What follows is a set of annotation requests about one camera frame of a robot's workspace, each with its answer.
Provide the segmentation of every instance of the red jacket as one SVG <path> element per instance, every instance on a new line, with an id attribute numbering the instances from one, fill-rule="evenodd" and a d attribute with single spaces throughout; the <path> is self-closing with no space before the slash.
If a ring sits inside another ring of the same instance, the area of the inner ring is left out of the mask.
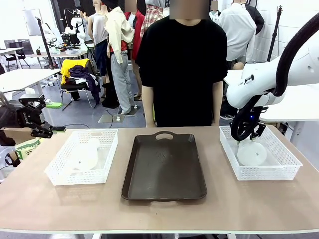
<path id="1" fill-rule="evenodd" d="M 126 20 L 129 19 L 131 13 L 130 12 L 125 12 L 124 13 L 125 17 L 126 17 Z M 137 55 L 138 55 L 138 51 L 139 51 L 139 48 L 140 48 L 140 44 L 141 44 L 141 37 L 140 37 L 140 34 L 141 34 L 141 27 L 142 27 L 142 24 L 144 22 L 144 18 L 145 16 L 143 14 L 141 14 L 140 11 L 137 11 L 136 12 L 136 25 L 135 25 L 135 34 L 134 34 L 134 40 L 133 40 L 133 55 L 132 55 L 132 58 L 135 60 Z"/>

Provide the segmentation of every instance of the black t-shirt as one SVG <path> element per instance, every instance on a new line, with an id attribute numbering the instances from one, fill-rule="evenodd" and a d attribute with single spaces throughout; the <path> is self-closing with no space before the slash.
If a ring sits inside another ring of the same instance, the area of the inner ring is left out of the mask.
<path id="1" fill-rule="evenodd" d="M 136 63 L 154 89 L 159 127 L 209 126 L 213 83 L 227 75 L 227 37 L 211 20 L 185 26 L 169 16 L 145 32 Z"/>

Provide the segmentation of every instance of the yellow cloth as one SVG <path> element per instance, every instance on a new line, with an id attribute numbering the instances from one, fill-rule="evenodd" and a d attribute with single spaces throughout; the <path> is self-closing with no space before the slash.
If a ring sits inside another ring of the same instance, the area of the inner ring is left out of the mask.
<path id="1" fill-rule="evenodd" d="M 62 74 L 62 81 L 61 84 L 65 84 L 65 77 L 70 77 L 69 69 L 71 69 L 74 66 L 86 66 L 86 63 L 89 61 L 89 59 L 83 59 L 83 60 L 64 60 L 61 68 L 61 74 Z"/>

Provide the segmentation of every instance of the plaid shirt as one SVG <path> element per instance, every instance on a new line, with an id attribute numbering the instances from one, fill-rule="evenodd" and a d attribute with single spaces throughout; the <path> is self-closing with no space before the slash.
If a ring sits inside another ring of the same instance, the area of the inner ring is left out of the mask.
<path id="1" fill-rule="evenodd" d="M 147 5 L 146 15 L 141 28 L 141 38 L 143 37 L 145 31 L 156 21 L 164 18 L 163 11 L 164 7 Z"/>

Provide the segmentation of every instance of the navy shorts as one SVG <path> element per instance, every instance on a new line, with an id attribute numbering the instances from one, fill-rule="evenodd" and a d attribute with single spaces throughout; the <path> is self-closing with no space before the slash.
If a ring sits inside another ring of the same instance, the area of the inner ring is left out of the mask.
<path id="1" fill-rule="evenodd" d="M 108 47 L 107 40 L 104 40 L 95 46 L 96 65 L 101 72 L 101 76 L 107 75 L 107 70 L 106 70 L 107 47 Z"/>

